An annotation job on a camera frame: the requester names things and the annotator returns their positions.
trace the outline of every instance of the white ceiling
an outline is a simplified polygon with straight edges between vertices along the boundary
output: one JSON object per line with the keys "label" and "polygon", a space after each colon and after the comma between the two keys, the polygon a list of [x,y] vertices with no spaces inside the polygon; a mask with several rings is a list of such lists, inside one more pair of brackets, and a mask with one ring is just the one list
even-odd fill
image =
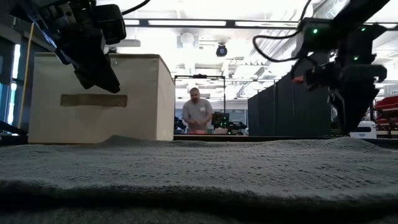
{"label": "white ceiling", "polygon": [[[126,10],[139,4],[142,0],[97,0],[98,4],[117,4],[121,10]],[[303,5],[307,0],[152,0],[142,9],[133,12],[126,18],[159,18],[159,19],[239,19],[239,20],[290,20],[296,21],[301,13]],[[313,0],[316,6],[323,0]],[[398,14],[395,10],[398,7],[398,0],[392,0],[384,9],[377,13],[370,21],[395,22],[398,21]],[[199,46],[203,49],[181,49],[178,48],[177,37],[183,33],[191,33],[198,37]],[[120,53],[127,54],[159,54],[165,60],[172,73],[184,75],[184,65],[196,65],[195,73],[207,75],[228,75],[234,73],[232,78],[255,78],[254,74],[261,67],[266,74],[272,74],[280,78],[289,70],[291,63],[281,63],[272,66],[267,73],[268,67],[261,66],[266,60],[261,57],[254,57],[251,52],[252,37],[261,30],[247,29],[169,29],[169,28],[127,28],[127,39],[138,39],[141,47],[118,48]],[[285,35],[285,32],[275,30],[272,35]],[[377,62],[390,63],[398,57],[395,49],[398,50],[398,32],[388,32],[378,38],[374,43],[374,50],[378,54]],[[225,58],[218,58],[215,54],[219,42],[226,43],[228,55]],[[284,42],[269,42],[268,48],[274,52],[278,51]],[[398,77],[390,77],[390,80],[398,80]],[[228,82],[227,98],[237,96],[250,97],[257,93],[258,89],[270,86],[270,83],[251,82]],[[189,97],[188,90],[194,86],[200,86],[203,93],[211,97],[221,97],[222,88],[220,83],[203,80],[183,80],[177,83],[177,97]],[[238,94],[245,88],[245,94]]]}

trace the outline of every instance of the gray t-shirt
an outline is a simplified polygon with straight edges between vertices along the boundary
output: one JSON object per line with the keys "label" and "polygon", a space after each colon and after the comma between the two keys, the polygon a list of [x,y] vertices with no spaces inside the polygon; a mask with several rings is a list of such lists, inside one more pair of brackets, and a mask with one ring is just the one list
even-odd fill
{"label": "gray t-shirt", "polygon": [[[184,120],[192,119],[195,121],[203,121],[209,114],[213,114],[213,108],[211,107],[210,102],[205,99],[199,99],[198,103],[188,101],[182,108],[182,118]],[[203,125],[189,126],[189,129],[206,130],[210,122],[211,121]]]}

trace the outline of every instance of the desk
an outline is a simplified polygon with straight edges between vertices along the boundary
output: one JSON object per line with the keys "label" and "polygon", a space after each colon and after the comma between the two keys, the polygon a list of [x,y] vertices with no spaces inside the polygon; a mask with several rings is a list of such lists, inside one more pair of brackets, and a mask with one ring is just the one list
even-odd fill
{"label": "desk", "polygon": [[[333,139],[335,137],[315,137],[301,138],[291,136],[230,136],[230,135],[214,135],[214,134],[176,134],[174,141],[207,141],[207,142],[266,142],[276,140],[299,140],[299,139]],[[367,142],[375,144],[379,147],[398,149],[398,139],[363,139]]]}

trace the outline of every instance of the gray towel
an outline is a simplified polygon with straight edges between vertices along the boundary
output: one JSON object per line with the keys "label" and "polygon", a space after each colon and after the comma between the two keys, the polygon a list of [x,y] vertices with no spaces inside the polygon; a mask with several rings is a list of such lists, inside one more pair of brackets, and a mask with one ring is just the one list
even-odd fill
{"label": "gray towel", "polygon": [[398,153],[351,138],[7,147],[0,198],[0,223],[387,223]]}

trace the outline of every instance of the red object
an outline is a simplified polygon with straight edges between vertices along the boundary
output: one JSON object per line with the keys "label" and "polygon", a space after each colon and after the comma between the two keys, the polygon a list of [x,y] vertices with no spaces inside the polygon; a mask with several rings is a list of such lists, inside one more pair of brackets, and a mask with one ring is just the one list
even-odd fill
{"label": "red object", "polygon": [[205,130],[190,131],[188,134],[206,134]]}
{"label": "red object", "polygon": [[398,96],[390,96],[382,99],[374,106],[376,110],[398,111]]}
{"label": "red object", "polygon": [[301,83],[304,82],[304,76],[302,75],[302,76],[299,76],[299,77],[295,77],[294,79],[292,79],[292,81],[293,81],[294,83],[301,84]]}
{"label": "red object", "polygon": [[[382,110],[382,112],[388,115],[395,124],[398,124],[398,96],[386,97],[376,103],[374,108],[376,110]],[[389,125],[388,120],[382,115],[379,115],[376,121],[383,126]]]}

